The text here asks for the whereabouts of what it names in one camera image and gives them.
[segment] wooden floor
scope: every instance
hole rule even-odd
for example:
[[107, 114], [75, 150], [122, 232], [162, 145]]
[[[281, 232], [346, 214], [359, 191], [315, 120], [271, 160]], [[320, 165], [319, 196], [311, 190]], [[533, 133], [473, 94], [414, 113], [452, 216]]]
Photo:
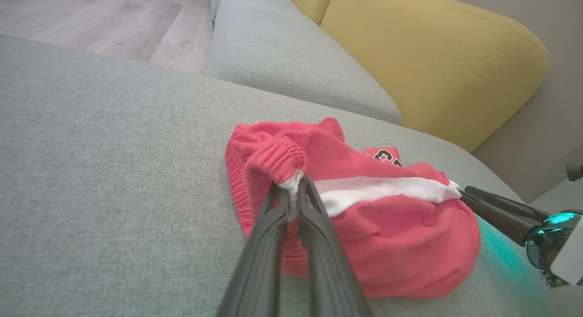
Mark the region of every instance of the wooden floor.
[[0, 0], [0, 34], [202, 74], [210, 0]]

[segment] couch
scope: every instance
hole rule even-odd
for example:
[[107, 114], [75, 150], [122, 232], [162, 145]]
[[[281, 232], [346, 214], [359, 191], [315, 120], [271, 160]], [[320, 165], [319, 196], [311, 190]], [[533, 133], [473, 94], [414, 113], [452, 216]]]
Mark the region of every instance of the couch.
[[403, 126], [469, 152], [527, 102], [548, 69], [545, 46], [525, 26], [455, 0], [211, 2], [208, 76], [308, 101], [340, 92], [325, 104], [389, 122], [383, 112], [397, 107]]
[[[225, 145], [238, 124], [337, 118], [355, 149], [393, 145], [461, 186], [519, 199], [458, 145], [360, 113], [144, 62], [0, 36], [0, 315], [215, 315], [245, 243]], [[489, 224], [469, 278], [376, 316], [560, 313]], [[308, 316], [284, 277], [281, 316]]]

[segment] red garment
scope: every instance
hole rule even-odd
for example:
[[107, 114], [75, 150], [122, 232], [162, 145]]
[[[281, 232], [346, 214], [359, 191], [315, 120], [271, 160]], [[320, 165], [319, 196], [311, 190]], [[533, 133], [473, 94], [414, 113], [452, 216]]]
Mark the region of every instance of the red garment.
[[[241, 226], [249, 236], [271, 181], [294, 192], [312, 176], [369, 297], [439, 297], [470, 274], [480, 249], [476, 218], [456, 184], [430, 164], [400, 166], [394, 148], [355, 151], [338, 122], [261, 122], [235, 128], [225, 153]], [[290, 222], [284, 273], [305, 277], [307, 253]]]

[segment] red fabric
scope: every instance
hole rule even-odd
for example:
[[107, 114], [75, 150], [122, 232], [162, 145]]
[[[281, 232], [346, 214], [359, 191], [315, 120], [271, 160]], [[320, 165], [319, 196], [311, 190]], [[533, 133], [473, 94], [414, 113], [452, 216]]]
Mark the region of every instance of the red fabric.
[[[389, 155], [379, 151], [385, 150]], [[399, 166], [394, 148], [356, 151], [344, 143], [338, 122], [262, 122], [235, 128], [225, 153], [231, 191], [246, 236], [271, 181], [282, 184], [296, 169], [313, 180], [355, 176], [419, 177], [450, 182], [430, 164]], [[433, 204], [404, 195], [363, 201], [332, 224], [369, 297], [439, 297], [470, 274], [480, 248], [473, 212], [460, 199]], [[290, 222], [283, 247], [284, 273], [305, 277], [307, 253]]]

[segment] yellow cushion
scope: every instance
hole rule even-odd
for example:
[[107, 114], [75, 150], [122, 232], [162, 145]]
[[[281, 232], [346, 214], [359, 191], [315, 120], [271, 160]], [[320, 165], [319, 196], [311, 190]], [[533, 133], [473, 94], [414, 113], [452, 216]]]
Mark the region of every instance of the yellow cushion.
[[454, 0], [332, 0], [321, 26], [391, 95], [404, 126], [468, 151], [526, 103], [548, 68], [530, 30]]
[[308, 16], [316, 24], [322, 23], [322, 18], [326, 13], [326, 9], [330, 0], [290, 0], [305, 16]]

